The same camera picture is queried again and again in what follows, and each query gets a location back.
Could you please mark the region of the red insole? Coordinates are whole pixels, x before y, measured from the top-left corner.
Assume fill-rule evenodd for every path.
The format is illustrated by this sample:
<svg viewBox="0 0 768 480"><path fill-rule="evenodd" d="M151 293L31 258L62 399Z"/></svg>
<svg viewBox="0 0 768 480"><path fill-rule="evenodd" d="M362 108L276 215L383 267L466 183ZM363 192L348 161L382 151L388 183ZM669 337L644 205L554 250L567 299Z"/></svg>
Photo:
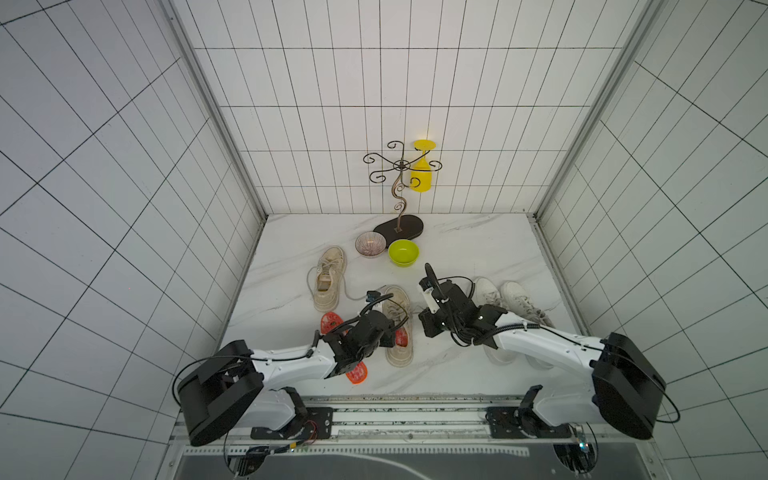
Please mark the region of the red insole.
<svg viewBox="0 0 768 480"><path fill-rule="evenodd" d="M396 331L395 345L402 348L409 346L409 334L405 328L400 328Z"/></svg>
<svg viewBox="0 0 768 480"><path fill-rule="evenodd" d="M341 325L344 320L334 312L327 312L321 318L320 333L325 335L333 328ZM355 385L361 384L367 378L368 370L364 362L359 362L352 370L346 373L347 379Z"/></svg>

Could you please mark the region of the white sneaker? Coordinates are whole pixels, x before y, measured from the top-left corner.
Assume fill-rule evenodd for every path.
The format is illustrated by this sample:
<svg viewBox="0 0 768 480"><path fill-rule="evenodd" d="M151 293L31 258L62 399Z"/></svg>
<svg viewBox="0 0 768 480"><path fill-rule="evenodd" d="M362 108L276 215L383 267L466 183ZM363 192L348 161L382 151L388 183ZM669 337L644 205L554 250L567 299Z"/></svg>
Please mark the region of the white sneaker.
<svg viewBox="0 0 768 480"><path fill-rule="evenodd" d="M517 316L547 327L554 327L554 324L550 320L548 314L536 307L527 291L519 283L508 281L501 287L501 297L508 311L516 314ZM512 363L516 358L516 353L501 353L496 354L497 360L502 364ZM552 365L540 361L534 357L526 356L526 360L529 365L537 370L550 370Z"/></svg>
<svg viewBox="0 0 768 480"><path fill-rule="evenodd" d="M505 311L510 310L498 288L489 279L485 277L476 277L474 279L474 285L472 301L477 306L489 304L495 307L500 307ZM494 365L508 365L514 362L517 358L517 354L514 352L505 352L500 349L491 348L487 345L484 345L483 349L489 361Z"/></svg>

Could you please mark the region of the beige lace sneaker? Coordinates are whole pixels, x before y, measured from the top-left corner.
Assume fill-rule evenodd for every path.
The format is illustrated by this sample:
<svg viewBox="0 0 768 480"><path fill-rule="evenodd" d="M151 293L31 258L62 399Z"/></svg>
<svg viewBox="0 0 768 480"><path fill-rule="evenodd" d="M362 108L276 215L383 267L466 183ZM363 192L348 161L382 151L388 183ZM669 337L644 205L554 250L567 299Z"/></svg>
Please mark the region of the beige lace sneaker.
<svg viewBox="0 0 768 480"><path fill-rule="evenodd" d="M340 302L341 294L350 301L362 301L366 294L353 297L345 282L347 257L337 245L329 247L319 258L315 267L306 277L307 287L313 300L314 308L321 313L334 311Z"/></svg>
<svg viewBox="0 0 768 480"><path fill-rule="evenodd" d="M385 287L382 294L390 295L390 298L382 304L382 313L392 320L396 327L394 345L386 348L386 359L392 366L403 368L412 362L414 356L410 298L404 289L396 285ZM395 333L400 328L405 328L409 334L408 347L402 348L395 345Z"/></svg>

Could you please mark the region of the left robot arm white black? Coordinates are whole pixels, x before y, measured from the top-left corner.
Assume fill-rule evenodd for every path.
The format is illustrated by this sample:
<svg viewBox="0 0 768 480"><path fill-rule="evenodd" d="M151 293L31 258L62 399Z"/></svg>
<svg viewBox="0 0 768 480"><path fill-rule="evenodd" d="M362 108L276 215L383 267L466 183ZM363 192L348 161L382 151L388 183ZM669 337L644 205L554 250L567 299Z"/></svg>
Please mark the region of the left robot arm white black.
<svg viewBox="0 0 768 480"><path fill-rule="evenodd" d="M234 428L260 428L285 438L307 421L295 384L352 372L376 349L395 346L408 309L392 293L371 299L350 320L314 333L307 346L252 350L235 340L215 354L183 367L174 378L190 444L207 445Z"/></svg>

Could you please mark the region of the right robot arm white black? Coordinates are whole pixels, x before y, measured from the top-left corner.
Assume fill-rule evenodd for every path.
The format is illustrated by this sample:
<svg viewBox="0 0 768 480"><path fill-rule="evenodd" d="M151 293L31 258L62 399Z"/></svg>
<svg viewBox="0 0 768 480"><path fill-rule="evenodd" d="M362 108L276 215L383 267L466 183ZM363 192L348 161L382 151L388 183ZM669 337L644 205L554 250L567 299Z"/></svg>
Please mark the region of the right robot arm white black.
<svg viewBox="0 0 768 480"><path fill-rule="evenodd" d="M555 438L572 424L603 423L636 440L652 438L666 383L627 336L570 334L501 307L478 306L430 265L419 285L427 337L448 332L462 347L525 355L576 378L571 385L529 388L512 414L524 436Z"/></svg>

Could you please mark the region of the green plastic bowl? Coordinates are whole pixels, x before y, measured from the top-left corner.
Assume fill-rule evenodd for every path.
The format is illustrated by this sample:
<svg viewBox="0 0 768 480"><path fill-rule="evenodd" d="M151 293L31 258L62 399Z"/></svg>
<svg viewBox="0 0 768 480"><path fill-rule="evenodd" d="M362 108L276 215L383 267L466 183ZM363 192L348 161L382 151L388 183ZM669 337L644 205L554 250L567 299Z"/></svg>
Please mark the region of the green plastic bowl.
<svg viewBox="0 0 768 480"><path fill-rule="evenodd" d="M391 262L398 267L409 267L419 258L420 250L416 243L407 239L393 241L388 247Z"/></svg>

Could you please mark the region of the ornate metal cup stand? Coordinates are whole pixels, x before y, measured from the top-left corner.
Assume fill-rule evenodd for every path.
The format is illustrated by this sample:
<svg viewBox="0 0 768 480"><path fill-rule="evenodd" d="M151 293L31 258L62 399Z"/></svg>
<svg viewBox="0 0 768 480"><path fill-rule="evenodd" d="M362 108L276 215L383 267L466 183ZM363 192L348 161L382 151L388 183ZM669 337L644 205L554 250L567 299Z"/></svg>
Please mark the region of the ornate metal cup stand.
<svg viewBox="0 0 768 480"><path fill-rule="evenodd" d="M395 199L394 210L397 216L394 219L385 221L374 228L375 232L380 233L386 238L387 247L399 239L414 240L424 231L424 222L416 215L408 214L408 201L403 196L405 190L410 188L411 165L419 158L419 155L413 160L405 158L405 143L400 140L392 140L387 143L387 148L394 150L400 148L400 158L397 160L387 159L384 155L377 152L366 153L362 161L366 165L373 165L377 161L382 164L379 170L369 173L369 181L373 184L382 184L387 180L387 175L395 174L395 179L391 186L391 195ZM428 160L432 167L432 174L439 172L443 164L439 160Z"/></svg>

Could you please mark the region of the pink glass bowl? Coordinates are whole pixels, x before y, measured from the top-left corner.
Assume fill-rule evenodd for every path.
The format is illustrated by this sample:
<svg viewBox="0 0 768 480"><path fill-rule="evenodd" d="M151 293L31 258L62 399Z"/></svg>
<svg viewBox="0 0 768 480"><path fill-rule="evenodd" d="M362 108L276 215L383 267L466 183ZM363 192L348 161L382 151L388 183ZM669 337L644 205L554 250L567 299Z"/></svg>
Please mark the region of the pink glass bowl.
<svg viewBox="0 0 768 480"><path fill-rule="evenodd" d="M387 250L386 238L375 231L360 234L354 246L355 250L365 258L375 258Z"/></svg>

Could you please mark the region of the yellow plastic goblet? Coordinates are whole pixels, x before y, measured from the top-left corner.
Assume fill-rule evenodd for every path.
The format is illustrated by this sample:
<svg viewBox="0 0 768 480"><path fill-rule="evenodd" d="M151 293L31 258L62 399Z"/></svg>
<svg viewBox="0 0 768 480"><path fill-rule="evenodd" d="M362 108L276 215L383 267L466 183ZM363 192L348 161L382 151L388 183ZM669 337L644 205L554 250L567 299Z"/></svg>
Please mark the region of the yellow plastic goblet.
<svg viewBox="0 0 768 480"><path fill-rule="evenodd" d="M432 183L432 167L427 155L436 147L436 143L431 140L417 140L413 146L419 153L419 158L411 165L410 188L424 193L431 189Z"/></svg>

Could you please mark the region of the aluminium mounting rail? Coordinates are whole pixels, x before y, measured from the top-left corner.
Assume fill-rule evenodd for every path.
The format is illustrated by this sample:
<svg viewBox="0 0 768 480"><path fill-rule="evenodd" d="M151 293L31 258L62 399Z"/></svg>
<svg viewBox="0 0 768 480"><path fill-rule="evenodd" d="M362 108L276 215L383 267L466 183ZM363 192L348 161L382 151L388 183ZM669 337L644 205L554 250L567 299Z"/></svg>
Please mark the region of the aluminium mounting rail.
<svg viewBox="0 0 768 480"><path fill-rule="evenodd" d="M352 445L578 443L598 438L633 439L605 422L579 422L546 427L528 434L519 424L520 396L305 396L306 412L291 433L281 434L262 420L239 420L232 427L192 445L206 448L228 442L241 445L286 445L298 439L307 449Z"/></svg>

